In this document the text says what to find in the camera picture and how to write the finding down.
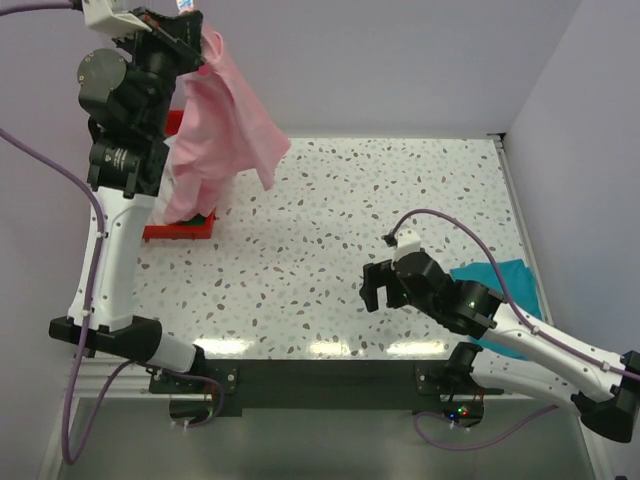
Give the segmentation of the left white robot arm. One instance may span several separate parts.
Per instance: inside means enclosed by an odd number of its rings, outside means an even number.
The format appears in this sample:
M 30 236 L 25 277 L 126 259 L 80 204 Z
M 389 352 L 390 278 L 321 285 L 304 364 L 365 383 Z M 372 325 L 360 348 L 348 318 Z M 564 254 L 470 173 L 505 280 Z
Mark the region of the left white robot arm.
M 158 196 L 169 147 L 165 126 L 180 76 L 203 64 L 203 15 L 165 16 L 136 8 L 139 30 L 88 54 L 77 70 L 78 101 L 92 146 L 90 227 L 78 291 L 51 320 L 51 338 L 80 349 L 172 371 L 185 392 L 207 380 L 203 350 L 135 315 L 134 276 L 143 231 Z

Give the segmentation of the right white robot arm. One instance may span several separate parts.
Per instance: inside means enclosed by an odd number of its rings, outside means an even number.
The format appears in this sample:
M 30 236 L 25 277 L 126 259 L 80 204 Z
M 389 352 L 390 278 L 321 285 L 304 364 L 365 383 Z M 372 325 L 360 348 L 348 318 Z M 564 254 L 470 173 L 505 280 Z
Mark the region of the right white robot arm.
M 459 393 L 474 386 L 544 399 L 575 412 L 592 432 L 614 442 L 633 438 L 639 417 L 639 354 L 603 350 L 529 315 L 506 296 L 473 280 L 455 280 L 422 250 L 363 268 L 360 296 L 366 309 L 410 306 L 452 333 L 516 350 L 512 366 L 482 349 L 450 363 L 448 386 Z

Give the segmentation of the pink t shirt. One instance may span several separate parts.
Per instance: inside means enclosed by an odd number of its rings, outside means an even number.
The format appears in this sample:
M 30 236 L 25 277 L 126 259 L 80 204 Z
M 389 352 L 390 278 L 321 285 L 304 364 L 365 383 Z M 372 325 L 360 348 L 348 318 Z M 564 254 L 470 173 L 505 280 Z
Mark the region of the pink t shirt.
M 273 187 L 290 140 L 276 126 L 226 49 L 220 33 L 202 27 L 204 65 L 184 76 L 186 104 L 171 154 L 175 177 L 164 221 L 210 215 L 235 176 L 257 173 Z

